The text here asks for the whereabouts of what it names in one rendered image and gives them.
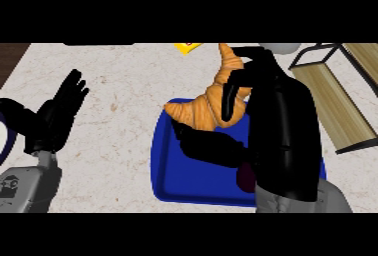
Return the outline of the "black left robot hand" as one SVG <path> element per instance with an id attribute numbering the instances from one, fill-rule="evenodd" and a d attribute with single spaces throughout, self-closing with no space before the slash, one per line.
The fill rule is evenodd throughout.
<path id="1" fill-rule="evenodd" d="M 37 112 L 14 100 L 0 98 L 6 126 L 25 136 L 26 154 L 38 151 L 56 153 L 63 148 L 87 93 L 81 72 L 72 69 L 54 97 L 42 103 Z"/>

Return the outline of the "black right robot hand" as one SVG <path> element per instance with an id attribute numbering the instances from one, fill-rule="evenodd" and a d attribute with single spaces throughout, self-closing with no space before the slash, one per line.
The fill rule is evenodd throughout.
<path id="1" fill-rule="evenodd" d="M 246 104 L 248 141 L 220 132 L 199 131 L 172 123 L 184 155 L 224 167 L 248 165 L 257 186 L 270 193 L 302 201 L 317 200 L 322 143 L 316 107 L 307 86 L 291 78 L 270 50 L 236 47 L 233 53 L 249 61 L 230 73 L 221 96 L 221 119 L 234 113 L 236 90 L 251 90 Z"/>

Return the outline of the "golden brown croissant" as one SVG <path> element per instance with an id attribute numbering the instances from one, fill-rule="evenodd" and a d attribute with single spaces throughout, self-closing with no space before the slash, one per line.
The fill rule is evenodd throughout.
<path id="1" fill-rule="evenodd" d="M 186 124 L 195 130 L 214 131 L 217 127 L 228 128 L 243 117 L 246 103 L 243 99 L 251 94 L 251 89 L 240 87 L 237 90 L 233 115 L 228 121 L 221 120 L 221 97 L 223 86 L 227 82 L 230 73 L 243 68 L 242 59 L 234 55 L 231 48 L 226 43 L 218 44 L 221 65 L 214 76 L 212 84 L 205 92 L 190 101 L 166 103 L 164 110 L 168 116 Z"/>

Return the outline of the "black-framed wooden tiered shelf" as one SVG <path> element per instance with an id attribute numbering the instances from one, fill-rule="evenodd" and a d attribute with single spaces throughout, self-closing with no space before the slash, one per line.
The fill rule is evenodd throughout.
<path id="1" fill-rule="evenodd" d="M 378 132 L 326 65 L 336 51 L 342 53 L 378 97 L 378 43 L 316 43 L 298 52 L 288 70 L 310 88 L 335 153 L 342 154 L 378 146 Z"/>

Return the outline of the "blue tray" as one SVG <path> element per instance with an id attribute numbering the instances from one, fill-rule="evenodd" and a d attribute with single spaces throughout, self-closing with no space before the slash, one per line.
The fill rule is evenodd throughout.
<path id="1" fill-rule="evenodd" d="M 248 141 L 249 116 L 230 129 L 215 129 L 236 141 Z M 251 207 L 255 205 L 255 192 L 243 192 L 236 185 L 237 168 L 189 158 L 175 138 L 171 118 L 159 115 L 150 149 L 152 191 L 162 201 L 218 204 Z M 320 159 L 319 179 L 323 177 Z"/>

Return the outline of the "white plate with blue rim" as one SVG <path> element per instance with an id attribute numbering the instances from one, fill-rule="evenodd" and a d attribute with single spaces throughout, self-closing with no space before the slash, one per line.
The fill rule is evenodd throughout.
<path id="1" fill-rule="evenodd" d="M 6 118 L 0 112 L 0 165 L 3 164 L 13 148 L 17 133 L 7 127 Z"/>

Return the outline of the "dark maroon object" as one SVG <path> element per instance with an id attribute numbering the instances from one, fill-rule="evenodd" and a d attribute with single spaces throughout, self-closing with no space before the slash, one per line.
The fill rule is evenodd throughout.
<path id="1" fill-rule="evenodd" d="M 248 162 L 243 162 L 237 168 L 236 185 L 243 192 L 255 192 L 255 174 Z"/>

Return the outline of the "dark brown wooden panel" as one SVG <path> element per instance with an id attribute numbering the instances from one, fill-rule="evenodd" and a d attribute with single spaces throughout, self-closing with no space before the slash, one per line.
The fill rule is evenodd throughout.
<path id="1" fill-rule="evenodd" d="M 0 88 L 3 87 L 29 43 L 0 43 Z"/>

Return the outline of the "pale grey round object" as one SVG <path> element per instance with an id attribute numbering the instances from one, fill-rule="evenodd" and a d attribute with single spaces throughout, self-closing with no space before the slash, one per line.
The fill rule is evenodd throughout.
<path id="1" fill-rule="evenodd" d="M 293 53 L 301 44 L 299 43 L 260 43 L 260 46 L 270 50 L 273 54 L 286 55 Z"/>

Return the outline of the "yellow wedge-shaped object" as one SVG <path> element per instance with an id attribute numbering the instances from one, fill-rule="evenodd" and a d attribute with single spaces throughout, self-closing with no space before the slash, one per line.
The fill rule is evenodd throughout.
<path id="1" fill-rule="evenodd" d="M 187 55 L 189 52 L 200 46 L 200 43 L 174 43 L 174 47 L 183 55 Z"/>

